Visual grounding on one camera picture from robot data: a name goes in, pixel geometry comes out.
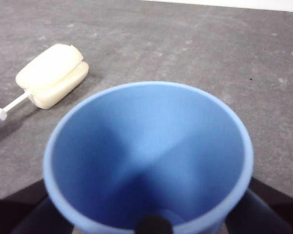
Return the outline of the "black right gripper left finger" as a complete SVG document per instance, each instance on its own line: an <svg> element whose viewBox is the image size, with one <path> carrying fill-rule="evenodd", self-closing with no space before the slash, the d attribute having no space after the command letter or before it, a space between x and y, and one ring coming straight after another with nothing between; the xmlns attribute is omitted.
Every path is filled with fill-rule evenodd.
<svg viewBox="0 0 293 234"><path fill-rule="evenodd" d="M42 179L0 198L0 234L71 234L73 229L49 199Z"/></svg>

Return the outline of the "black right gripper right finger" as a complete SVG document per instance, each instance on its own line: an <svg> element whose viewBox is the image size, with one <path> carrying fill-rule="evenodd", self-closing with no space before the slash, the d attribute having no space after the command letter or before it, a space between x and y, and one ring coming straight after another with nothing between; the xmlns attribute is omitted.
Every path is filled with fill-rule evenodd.
<svg viewBox="0 0 293 234"><path fill-rule="evenodd" d="M225 224L230 234L293 234L293 198L253 177Z"/></svg>

